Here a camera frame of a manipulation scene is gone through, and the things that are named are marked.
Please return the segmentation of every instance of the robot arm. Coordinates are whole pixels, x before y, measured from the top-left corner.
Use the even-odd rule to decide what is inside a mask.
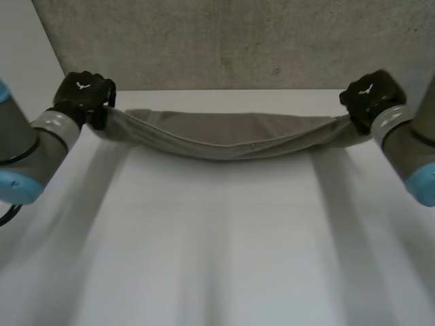
[[[414,198],[435,206],[435,77],[416,113],[384,71],[352,83],[340,100],[359,132],[371,132]]]
[[[0,199],[34,202],[77,141],[83,124],[102,130],[115,84],[87,71],[70,73],[54,106],[28,123],[0,82]],[[407,190],[425,206],[435,206],[435,78],[418,112],[406,107],[399,85],[384,71],[365,75],[340,94],[360,134],[372,134]]]
[[[4,84],[0,84],[0,199],[31,204],[77,141],[83,124],[103,128],[101,107],[114,106],[115,84],[88,72],[70,73],[54,106],[31,124]]]

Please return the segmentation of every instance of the gray wall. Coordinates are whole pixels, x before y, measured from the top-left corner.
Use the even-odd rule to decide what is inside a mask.
[[[433,0],[33,0],[65,72],[121,90],[345,88],[386,68],[412,103],[435,67]]]

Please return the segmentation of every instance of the gray fabric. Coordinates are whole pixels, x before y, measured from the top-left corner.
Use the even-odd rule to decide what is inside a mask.
[[[95,131],[100,137],[207,160],[268,158],[314,145],[342,147],[367,139],[358,135],[347,115],[298,117],[107,109],[106,129]]]

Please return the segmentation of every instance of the white logo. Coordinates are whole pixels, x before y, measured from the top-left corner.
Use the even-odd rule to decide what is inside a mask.
[[[77,82],[76,84],[77,84],[77,87],[80,88],[80,89],[82,89],[82,88],[86,88],[86,87],[89,87],[89,86],[90,86],[90,84],[89,84],[89,85],[85,85],[85,86],[80,85],[79,82]]]
[[[358,95],[363,95],[363,94],[368,94],[370,93],[370,91],[372,90],[373,84],[370,85],[369,88],[367,88],[366,90],[363,90],[361,92],[358,93]]]

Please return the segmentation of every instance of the white table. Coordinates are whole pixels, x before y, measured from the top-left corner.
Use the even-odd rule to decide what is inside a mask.
[[[121,92],[118,102],[334,115],[337,94]],[[372,141],[216,163],[129,151],[85,130],[47,194],[0,233],[0,319],[431,325],[434,221]]]

